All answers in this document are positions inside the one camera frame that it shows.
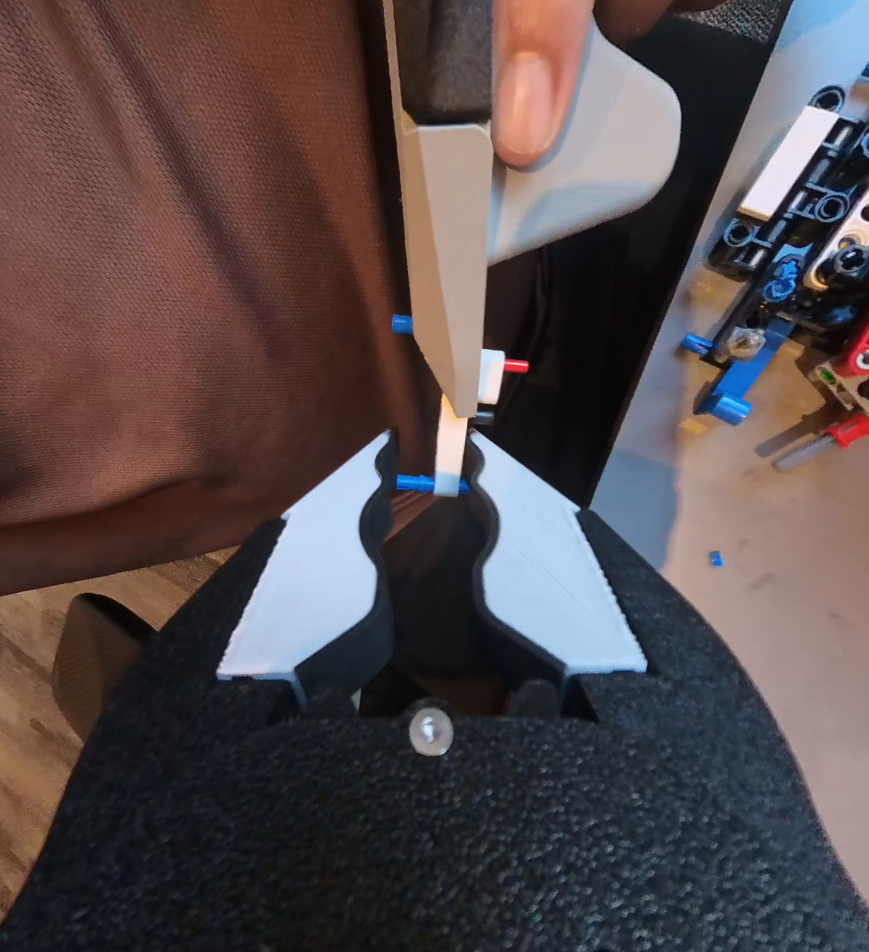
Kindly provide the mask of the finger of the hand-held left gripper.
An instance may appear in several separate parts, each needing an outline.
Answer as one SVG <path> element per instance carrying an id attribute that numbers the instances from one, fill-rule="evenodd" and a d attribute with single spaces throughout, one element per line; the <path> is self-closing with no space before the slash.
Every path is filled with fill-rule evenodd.
<path id="1" fill-rule="evenodd" d="M 489 123 L 404 110 L 392 1 L 382 3 L 414 336 L 459 418 L 478 405 L 494 150 Z"/>

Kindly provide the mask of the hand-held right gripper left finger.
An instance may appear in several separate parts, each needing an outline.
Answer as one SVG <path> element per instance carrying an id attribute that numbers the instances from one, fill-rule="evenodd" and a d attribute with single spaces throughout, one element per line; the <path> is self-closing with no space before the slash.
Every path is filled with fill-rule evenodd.
<path id="1" fill-rule="evenodd" d="M 216 669 L 287 684 L 304 707 L 354 703 L 393 653 L 381 549 L 393 524 L 396 435 L 384 430 L 294 503 Z"/>

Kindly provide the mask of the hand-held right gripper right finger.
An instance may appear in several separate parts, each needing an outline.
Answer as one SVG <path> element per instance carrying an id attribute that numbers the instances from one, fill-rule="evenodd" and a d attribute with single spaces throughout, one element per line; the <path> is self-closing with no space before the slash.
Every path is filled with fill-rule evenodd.
<path id="1" fill-rule="evenodd" d="M 468 439 L 470 499 L 486 543 L 473 568 L 477 617 L 497 672 L 516 689 L 645 674 L 647 658 L 580 517 L 587 511 L 480 433 Z"/>

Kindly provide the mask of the white beam assembly with pins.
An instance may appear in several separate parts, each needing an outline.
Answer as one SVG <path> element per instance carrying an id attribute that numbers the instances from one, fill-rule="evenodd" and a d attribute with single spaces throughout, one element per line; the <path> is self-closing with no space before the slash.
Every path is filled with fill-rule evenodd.
<path id="1" fill-rule="evenodd" d="M 409 315 L 395 314 L 395 334 L 417 338 L 425 359 L 431 364 L 442 388 L 435 440 L 434 472 L 429 477 L 398 477 L 400 489 L 430 491 L 441 497 L 462 493 L 462 469 L 471 422 L 481 421 L 481 406 L 493 408 L 500 390 L 510 375 L 526 374 L 527 359 L 512 358 L 505 351 L 484 346 L 485 309 L 465 314 L 465 323 L 449 321 L 450 348 L 442 354 L 428 348 L 427 328 Z"/>

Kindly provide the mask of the toy brick race car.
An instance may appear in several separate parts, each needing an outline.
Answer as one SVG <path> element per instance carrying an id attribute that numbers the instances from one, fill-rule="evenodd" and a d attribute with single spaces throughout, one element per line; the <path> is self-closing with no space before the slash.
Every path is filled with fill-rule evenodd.
<path id="1" fill-rule="evenodd" d="M 869 436 L 869 60 L 846 89 L 819 89 L 750 183 L 708 260 L 743 286 L 711 338 L 688 351 L 717 369 L 695 414 L 729 425 L 774 357 L 797 341 L 809 379 L 840 407 L 820 435 L 778 456 L 779 472 Z"/>

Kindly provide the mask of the grey desk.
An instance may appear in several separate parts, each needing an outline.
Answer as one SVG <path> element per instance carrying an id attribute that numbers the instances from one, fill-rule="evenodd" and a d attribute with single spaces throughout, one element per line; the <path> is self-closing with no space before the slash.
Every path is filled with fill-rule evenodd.
<path id="1" fill-rule="evenodd" d="M 824 426 L 800 347 L 776 355 L 739 426 L 691 422 L 714 369 L 678 349 L 717 327 L 740 291 L 705 266 L 739 190 L 807 98 L 855 80 L 868 59 L 869 1 L 792 4 L 592 507 L 746 667 L 869 902 L 869 439 L 777 472 L 775 455 Z"/>

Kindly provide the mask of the person's left hand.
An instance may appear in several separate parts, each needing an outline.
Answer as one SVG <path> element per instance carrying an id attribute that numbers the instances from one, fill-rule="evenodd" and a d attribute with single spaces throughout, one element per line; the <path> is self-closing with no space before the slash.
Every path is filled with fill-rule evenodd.
<path id="1" fill-rule="evenodd" d="M 556 144 L 593 23 L 591 1 L 495 1 L 492 137 L 524 168 Z"/>

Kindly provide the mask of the black trousers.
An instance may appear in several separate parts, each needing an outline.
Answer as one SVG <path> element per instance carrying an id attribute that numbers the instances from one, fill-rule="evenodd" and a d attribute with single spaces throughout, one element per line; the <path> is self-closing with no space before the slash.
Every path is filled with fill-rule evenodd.
<path id="1" fill-rule="evenodd" d="M 491 439 L 580 506 L 593 500 L 631 396 L 735 147 L 790 2 L 667 2 L 604 34 L 679 99 L 672 173 L 644 207 L 493 266 L 488 346 L 530 367 L 504 386 Z"/>

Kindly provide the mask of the person's brown shirt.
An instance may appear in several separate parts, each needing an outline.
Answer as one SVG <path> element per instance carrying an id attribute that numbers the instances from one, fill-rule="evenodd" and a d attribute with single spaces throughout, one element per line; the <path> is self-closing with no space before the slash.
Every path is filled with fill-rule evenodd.
<path id="1" fill-rule="evenodd" d="M 380 2 L 0 2 L 0 596 L 434 461 Z"/>

